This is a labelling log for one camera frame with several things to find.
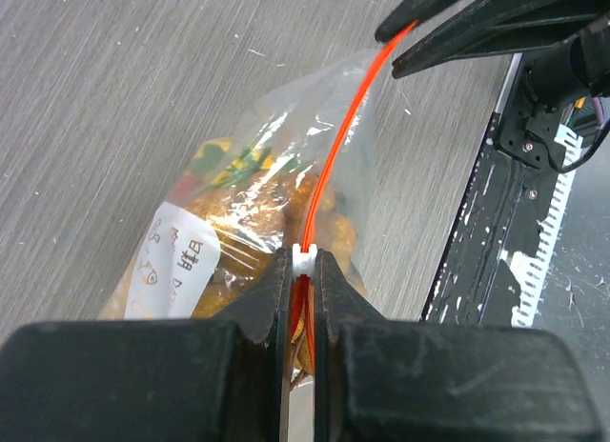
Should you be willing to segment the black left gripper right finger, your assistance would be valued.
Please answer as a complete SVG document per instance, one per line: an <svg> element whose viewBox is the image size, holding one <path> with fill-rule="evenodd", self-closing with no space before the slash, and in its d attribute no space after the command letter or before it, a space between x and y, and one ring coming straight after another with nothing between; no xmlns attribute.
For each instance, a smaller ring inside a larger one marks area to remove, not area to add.
<svg viewBox="0 0 610 442"><path fill-rule="evenodd" d="M600 441L577 358L547 331L385 318L315 260L317 441Z"/></svg>

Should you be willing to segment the brown longan bunch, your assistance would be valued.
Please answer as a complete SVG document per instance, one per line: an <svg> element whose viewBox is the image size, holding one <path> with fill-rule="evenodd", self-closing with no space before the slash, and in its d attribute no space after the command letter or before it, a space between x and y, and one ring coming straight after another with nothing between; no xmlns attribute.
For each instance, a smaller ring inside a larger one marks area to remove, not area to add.
<svg viewBox="0 0 610 442"><path fill-rule="evenodd" d="M326 147L203 143L185 171L201 187L158 207L101 317L209 318L250 291L275 252L301 240Z"/></svg>

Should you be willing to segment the clear zip top bag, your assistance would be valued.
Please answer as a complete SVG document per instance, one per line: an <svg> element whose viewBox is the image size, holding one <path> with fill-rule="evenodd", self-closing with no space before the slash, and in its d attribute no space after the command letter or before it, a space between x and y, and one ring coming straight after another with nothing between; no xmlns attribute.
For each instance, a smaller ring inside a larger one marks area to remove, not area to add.
<svg viewBox="0 0 610 442"><path fill-rule="evenodd" d="M280 249L329 251L357 269L373 191L374 83L395 42L256 99L204 142L156 209L99 316L209 318L250 291Z"/></svg>

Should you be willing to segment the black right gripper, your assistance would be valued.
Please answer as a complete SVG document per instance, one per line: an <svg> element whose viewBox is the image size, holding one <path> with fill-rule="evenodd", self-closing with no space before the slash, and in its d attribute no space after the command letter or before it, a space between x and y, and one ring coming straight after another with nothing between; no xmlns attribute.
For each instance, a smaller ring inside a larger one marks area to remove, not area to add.
<svg viewBox="0 0 610 442"><path fill-rule="evenodd" d="M387 44L410 24L423 24L459 1L402 0L378 25L375 39ZM392 75L399 79L450 61L545 50L577 33L528 69L528 95L548 110L586 95L607 97L608 12L609 0L520 6L516 0L475 0L403 52L393 62Z"/></svg>

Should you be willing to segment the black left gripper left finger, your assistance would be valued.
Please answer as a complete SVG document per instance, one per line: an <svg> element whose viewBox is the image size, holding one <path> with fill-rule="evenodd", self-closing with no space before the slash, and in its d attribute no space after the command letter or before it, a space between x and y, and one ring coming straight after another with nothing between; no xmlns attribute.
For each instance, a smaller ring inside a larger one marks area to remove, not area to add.
<svg viewBox="0 0 610 442"><path fill-rule="evenodd" d="M40 322L1 349L5 441L283 441L291 258L209 319Z"/></svg>

